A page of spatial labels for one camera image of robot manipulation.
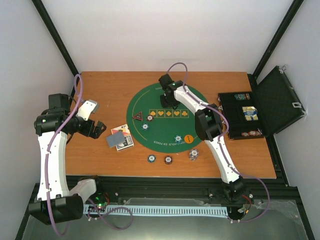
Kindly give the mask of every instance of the table top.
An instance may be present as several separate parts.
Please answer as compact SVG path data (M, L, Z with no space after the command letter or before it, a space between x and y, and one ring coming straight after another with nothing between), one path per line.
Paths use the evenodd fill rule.
M99 139L76 133L66 147L67 175L99 175L126 177L186 177L220 178L216 161L204 142L196 148L199 157L190 161L189 151L174 153L173 163L148 163L147 157L155 154L164 159L167 155L153 152L133 138L134 146L122 151L109 148L106 137L110 129L126 123L127 107L142 88L157 83L164 72L83 72L84 99L92 99L100 108L90 119L101 121L107 130ZM174 81L183 79L183 72L171 72ZM246 72L189 72L187 84L201 92L210 104L218 104L218 93L251 91ZM276 178L267 142L264 138L229 140L227 149L237 169L259 178Z

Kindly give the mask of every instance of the black metal frame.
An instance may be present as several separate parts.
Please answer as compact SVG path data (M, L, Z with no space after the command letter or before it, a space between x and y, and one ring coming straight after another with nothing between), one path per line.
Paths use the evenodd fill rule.
M304 0L294 0L284 16L279 28L273 36L270 44L268 45L265 53L259 61L253 74L248 74L248 79L254 92L257 87L257 81L259 74L266 65L268 59L279 43L281 37L288 28L293 17L297 13L299 7ZM57 29L50 19L48 12L45 9L41 0L32 0L34 6L38 10L43 22L48 28L52 38L58 46L61 54L63 55L67 65L69 66L72 74L75 76L78 74L78 70L75 67L64 43L62 42ZM75 95L75 89L72 89L71 96ZM304 229L310 240L314 240L309 220L307 218L305 208L303 206L299 191L297 187L289 186L286 173L278 152L275 138L269 136L266 138L266 142L272 158L274 170L276 173L276 179L264 179L263 181L268 187L270 198L272 200L294 200L297 204ZM81 176L67 176L67 183L69 188L74 187ZM162 178L162 177L100 177L103 180L103 185L106 191L109 193L110 200L112 202L123 203L123 200L130 198L166 198L166 199L196 199L204 201L205 203L221 204L223 206L233 206L232 203L228 203L223 199L219 199L217 196L210 197L210 193L214 193L216 189L221 189L222 180L217 178ZM247 187L251 190L256 199L266 199L267 195L263 186L252 179L245 179ZM30 197L30 202L33 202L39 190L39 184L37 183L33 189ZM28 211L22 219L19 231L16 236L16 240L20 240L23 237L24 230L26 228L29 218Z

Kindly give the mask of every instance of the green felt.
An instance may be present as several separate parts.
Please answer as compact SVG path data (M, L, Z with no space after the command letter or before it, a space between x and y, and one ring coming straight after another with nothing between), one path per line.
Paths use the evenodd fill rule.
M206 98L193 87L189 89L201 100ZM176 110L172 108L162 108L160 104L160 95L164 91L160 83L149 85L140 90L129 103L126 122L134 138L148 149L162 153L180 153L197 146L201 140L197 137L195 130L195 116L184 106L179 104ZM142 111L143 121L133 119L133 116ZM147 116L155 113L153 121L147 121ZM148 130L142 129L142 124L149 124ZM175 142L175 136L180 135L182 141ZM192 143L184 141L185 135L192 135Z

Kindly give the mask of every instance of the blue poker chip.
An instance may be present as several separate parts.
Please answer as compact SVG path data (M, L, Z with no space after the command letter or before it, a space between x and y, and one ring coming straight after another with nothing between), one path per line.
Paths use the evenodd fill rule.
M154 163L156 161L156 156L151 154L148 156L148 162L149 163Z
M189 152L189 159L194 161L197 159L198 156L199 156L199 151L197 149L191 149L191 151Z
M180 143L182 141L182 137L180 135L177 135L177 136L174 137L174 141L176 143Z
M148 123L144 123L141 125L142 130L148 130L149 129L149 124Z

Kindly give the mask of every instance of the white wall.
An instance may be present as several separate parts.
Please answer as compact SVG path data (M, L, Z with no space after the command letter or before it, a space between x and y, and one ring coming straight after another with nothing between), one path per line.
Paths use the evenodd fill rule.
M297 186L320 239L320 1L304 1L260 75L287 65L286 75L307 116L275 136L290 185Z
M43 3L80 71L164 71L183 61L190 71L252 73L292 0Z
M31 0L0 1L0 34L0 239L12 240L40 180L34 121L73 78Z

